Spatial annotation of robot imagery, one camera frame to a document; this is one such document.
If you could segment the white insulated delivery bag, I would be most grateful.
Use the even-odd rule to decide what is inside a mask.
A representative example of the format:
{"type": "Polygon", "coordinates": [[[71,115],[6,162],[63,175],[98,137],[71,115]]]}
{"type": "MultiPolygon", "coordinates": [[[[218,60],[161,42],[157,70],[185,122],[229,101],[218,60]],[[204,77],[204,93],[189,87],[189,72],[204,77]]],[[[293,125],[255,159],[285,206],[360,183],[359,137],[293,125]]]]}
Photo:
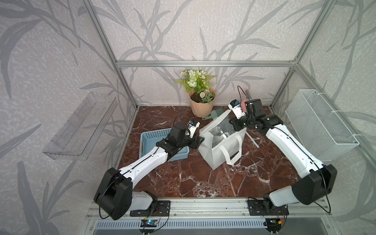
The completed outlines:
{"type": "Polygon", "coordinates": [[[246,128],[235,131],[229,123],[230,112],[226,110],[199,131],[204,141],[199,146],[198,152],[212,170],[223,163],[234,165],[242,156],[246,128]]]}

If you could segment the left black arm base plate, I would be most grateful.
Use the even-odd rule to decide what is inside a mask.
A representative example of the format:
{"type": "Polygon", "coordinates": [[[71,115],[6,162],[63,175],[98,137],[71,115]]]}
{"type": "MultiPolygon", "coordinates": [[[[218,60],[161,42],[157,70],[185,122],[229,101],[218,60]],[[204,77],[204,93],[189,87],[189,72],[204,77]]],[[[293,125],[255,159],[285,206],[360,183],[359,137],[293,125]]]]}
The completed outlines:
{"type": "Polygon", "coordinates": [[[150,216],[169,216],[171,201],[158,200],[153,201],[146,210],[130,211],[131,217],[150,217],[150,216]]]}

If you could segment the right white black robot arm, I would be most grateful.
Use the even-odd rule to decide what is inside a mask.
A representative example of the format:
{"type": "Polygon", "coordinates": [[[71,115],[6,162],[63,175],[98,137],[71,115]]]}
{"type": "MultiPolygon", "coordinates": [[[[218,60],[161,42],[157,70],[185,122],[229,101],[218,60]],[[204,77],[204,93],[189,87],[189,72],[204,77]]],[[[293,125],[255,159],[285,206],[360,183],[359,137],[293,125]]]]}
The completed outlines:
{"type": "Polygon", "coordinates": [[[301,178],[291,186],[264,195],[262,208],[266,213],[288,204],[310,205],[320,198],[328,197],[333,190],[337,169],[315,158],[296,140],[277,115],[267,115],[260,99],[245,102],[245,111],[236,99],[228,107],[235,114],[235,118],[229,122],[236,131],[250,128],[264,134],[289,159],[301,178]]]}

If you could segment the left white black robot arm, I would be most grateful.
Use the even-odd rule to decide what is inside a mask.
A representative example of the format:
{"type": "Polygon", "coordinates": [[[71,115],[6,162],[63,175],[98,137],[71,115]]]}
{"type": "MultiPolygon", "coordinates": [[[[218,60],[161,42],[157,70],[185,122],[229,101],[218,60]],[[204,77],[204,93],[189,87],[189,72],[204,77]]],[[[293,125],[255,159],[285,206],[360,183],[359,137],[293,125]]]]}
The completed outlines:
{"type": "Polygon", "coordinates": [[[108,169],[94,196],[100,212],[113,220],[127,212],[131,216],[150,216],[157,212],[158,199],[151,193],[135,192],[134,187],[152,170],[174,157],[184,147],[197,149],[204,141],[196,134],[200,123],[191,119],[187,125],[175,124],[169,134],[147,154],[117,170],[108,169]]]}

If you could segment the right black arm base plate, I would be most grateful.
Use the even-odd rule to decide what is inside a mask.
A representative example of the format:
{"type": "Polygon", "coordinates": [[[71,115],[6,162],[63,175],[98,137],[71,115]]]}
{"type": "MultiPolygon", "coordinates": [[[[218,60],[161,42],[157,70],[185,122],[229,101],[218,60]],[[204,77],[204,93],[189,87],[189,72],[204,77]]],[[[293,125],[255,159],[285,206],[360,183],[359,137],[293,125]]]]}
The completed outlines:
{"type": "Polygon", "coordinates": [[[287,205],[274,206],[268,199],[256,199],[248,198],[247,206],[250,215],[259,216],[278,216],[278,215],[289,215],[287,205]]]}

